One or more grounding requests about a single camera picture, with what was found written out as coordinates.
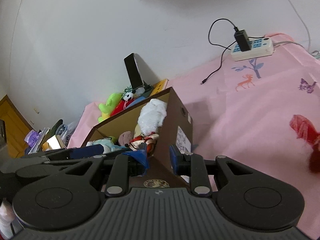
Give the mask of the red white doll toy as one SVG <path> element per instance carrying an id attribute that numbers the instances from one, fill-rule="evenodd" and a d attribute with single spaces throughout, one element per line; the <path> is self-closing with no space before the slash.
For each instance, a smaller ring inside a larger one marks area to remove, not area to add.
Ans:
<path id="1" fill-rule="evenodd" d="M 151 157 L 154 154 L 158 139 L 159 135 L 157 133 L 151 133 L 146 137 L 139 135 L 129 142 L 129 148 L 133 151 L 137 151 L 144 145 L 146 146 L 147 156 Z"/>

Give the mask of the brown cardboard box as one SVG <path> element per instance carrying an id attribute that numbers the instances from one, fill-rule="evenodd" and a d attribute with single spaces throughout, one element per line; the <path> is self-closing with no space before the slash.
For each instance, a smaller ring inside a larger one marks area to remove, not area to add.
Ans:
<path id="1" fill-rule="evenodd" d="M 187 182 L 174 175 L 170 162 L 170 145 L 186 147 L 191 150 L 193 142 L 193 119 L 184 106 L 175 90 L 169 87 L 122 112 L 95 125 L 82 143 L 85 146 L 89 141 L 96 141 L 106 137 L 119 136 L 123 132 L 133 132 L 138 125 L 141 110 L 150 100 L 157 99 L 166 103 L 166 116 L 162 124 L 153 126 L 153 133 L 158 135 L 153 152 L 148 154 L 150 168 L 144 176 L 131 177 L 130 187 L 147 187 L 148 180 L 164 181 L 169 187 L 187 187 Z"/>

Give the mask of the white plush toy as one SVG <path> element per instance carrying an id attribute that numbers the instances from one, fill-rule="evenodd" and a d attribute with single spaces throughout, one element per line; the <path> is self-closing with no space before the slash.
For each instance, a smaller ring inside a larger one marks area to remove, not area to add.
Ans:
<path id="1" fill-rule="evenodd" d="M 138 124 L 144 136 L 152 132 L 157 133 L 158 128 L 162 127 L 163 121 L 167 116 L 167 103 L 151 99 L 140 111 Z"/>

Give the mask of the light blue plush toy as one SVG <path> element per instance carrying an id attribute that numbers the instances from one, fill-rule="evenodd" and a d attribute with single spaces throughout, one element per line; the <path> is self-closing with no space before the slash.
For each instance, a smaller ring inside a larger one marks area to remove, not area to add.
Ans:
<path id="1" fill-rule="evenodd" d="M 125 146 L 117 145 L 117 141 L 118 140 L 115 137 L 105 137 L 103 139 L 89 141 L 86 146 L 101 145 L 104 148 L 103 154 L 126 149 Z"/>

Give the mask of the pink plush toy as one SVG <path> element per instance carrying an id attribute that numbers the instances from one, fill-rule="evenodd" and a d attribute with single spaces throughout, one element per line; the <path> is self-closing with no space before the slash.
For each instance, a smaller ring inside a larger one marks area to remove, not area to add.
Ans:
<path id="1" fill-rule="evenodd" d="M 133 133 L 131 131 L 123 132 L 118 138 L 118 144 L 120 146 L 128 145 L 132 139 L 133 139 Z"/>

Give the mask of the pile of clutter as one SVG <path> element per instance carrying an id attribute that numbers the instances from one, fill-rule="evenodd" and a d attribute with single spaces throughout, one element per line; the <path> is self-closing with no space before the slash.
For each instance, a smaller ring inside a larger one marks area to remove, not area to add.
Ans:
<path id="1" fill-rule="evenodd" d="M 52 128 L 45 127 L 38 132 L 32 129 L 24 139 L 28 145 L 24 150 L 24 155 L 67 148 L 78 123 L 78 121 L 74 121 L 65 124 L 60 119 Z"/>

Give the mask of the green yellow plush toy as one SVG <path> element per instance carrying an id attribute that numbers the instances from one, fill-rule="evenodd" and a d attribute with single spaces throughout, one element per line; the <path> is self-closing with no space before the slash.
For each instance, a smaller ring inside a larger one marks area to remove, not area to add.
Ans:
<path id="1" fill-rule="evenodd" d="M 98 122 L 102 122 L 111 116 L 112 111 L 117 107 L 122 98 L 121 93 L 112 93 L 106 103 L 100 103 L 98 108 L 101 111 L 101 116 L 98 118 Z"/>

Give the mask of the red pepper plush toy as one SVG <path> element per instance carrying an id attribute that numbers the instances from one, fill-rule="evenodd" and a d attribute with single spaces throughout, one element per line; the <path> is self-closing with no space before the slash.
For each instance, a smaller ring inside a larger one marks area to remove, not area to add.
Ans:
<path id="1" fill-rule="evenodd" d="M 120 112 L 122 112 L 123 110 L 126 109 L 126 107 L 128 105 L 130 105 L 132 102 L 134 102 L 134 99 L 130 99 L 130 100 L 124 100 L 121 99 L 120 103 L 117 105 L 117 107 L 111 112 L 110 116 L 114 116 Z"/>

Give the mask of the small panda plush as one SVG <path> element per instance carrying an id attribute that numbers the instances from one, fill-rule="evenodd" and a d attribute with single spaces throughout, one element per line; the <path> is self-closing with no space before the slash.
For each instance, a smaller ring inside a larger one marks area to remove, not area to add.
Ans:
<path id="1" fill-rule="evenodd" d="M 130 101 L 135 100 L 140 97 L 145 92 L 144 87 L 139 87 L 137 89 L 133 89 L 131 86 L 127 87 L 123 91 L 123 100 Z"/>

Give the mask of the wooden cabinet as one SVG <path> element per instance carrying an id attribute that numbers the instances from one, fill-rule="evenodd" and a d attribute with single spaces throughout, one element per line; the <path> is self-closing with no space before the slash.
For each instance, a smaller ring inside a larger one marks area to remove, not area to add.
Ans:
<path id="1" fill-rule="evenodd" d="M 1 100 L 1 120 L 5 122 L 9 154 L 13 158 L 24 155 L 28 147 L 26 135 L 33 129 L 7 95 Z"/>

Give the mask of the pink deer-print bedsheet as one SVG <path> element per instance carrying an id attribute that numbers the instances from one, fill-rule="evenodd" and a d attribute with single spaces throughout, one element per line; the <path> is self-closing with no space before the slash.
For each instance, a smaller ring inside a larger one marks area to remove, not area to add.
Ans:
<path id="1" fill-rule="evenodd" d="M 214 60 L 169 80 L 193 119 L 195 152 L 219 154 L 295 186 L 305 199 L 298 226 L 319 237 L 319 174 L 309 171 L 312 148 L 289 126 L 293 115 L 309 119 L 319 132 L 319 61 L 282 33 L 271 35 L 271 56 L 234 61 L 205 84 Z"/>

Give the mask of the yellow book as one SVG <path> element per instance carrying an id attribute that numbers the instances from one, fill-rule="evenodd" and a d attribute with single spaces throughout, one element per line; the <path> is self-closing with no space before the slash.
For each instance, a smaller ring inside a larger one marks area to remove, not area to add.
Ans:
<path id="1" fill-rule="evenodd" d="M 168 79 L 164 79 L 159 81 L 157 84 L 153 86 L 153 91 L 151 92 L 150 96 L 153 96 L 161 91 L 165 90 L 168 84 Z"/>

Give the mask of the black smartphone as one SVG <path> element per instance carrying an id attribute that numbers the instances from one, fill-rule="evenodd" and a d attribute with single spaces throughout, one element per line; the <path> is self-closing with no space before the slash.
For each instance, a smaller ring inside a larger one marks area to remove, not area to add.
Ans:
<path id="1" fill-rule="evenodd" d="M 130 80 L 130 84 L 133 90 L 144 86 L 144 81 L 141 77 L 140 71 L 138 69 L 135 54 L 131 53 L 124 59 L 126 71 Z"/>

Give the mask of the white power strip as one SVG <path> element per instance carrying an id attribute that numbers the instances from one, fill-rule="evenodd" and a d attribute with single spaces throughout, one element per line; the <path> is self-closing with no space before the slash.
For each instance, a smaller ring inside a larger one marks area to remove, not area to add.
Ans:
<path id="1" fill-rule="evenodd" d="M 250 38 L 249 45 L 251 49 L 248 51 L 241 51 L 239 45 L 236 43 L 231 48 L 231 57 L 234 61 L 242 61 L 253 59 L 257 57 L 270 56 L 274 52 L 273 42 L 269 37 Z"/>

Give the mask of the black charger plug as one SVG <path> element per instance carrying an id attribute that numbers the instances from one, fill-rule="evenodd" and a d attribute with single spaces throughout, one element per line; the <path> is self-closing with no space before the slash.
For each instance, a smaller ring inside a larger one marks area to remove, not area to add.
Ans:
<path id="1" fill-rule="evenodd" d="M 249 51 L 251 50 L 250 40 L 247 36 L 247 33 L 244 29 L 239 30 L 235 28 L 234 38 L 239 45 L 241 51 Z"/>

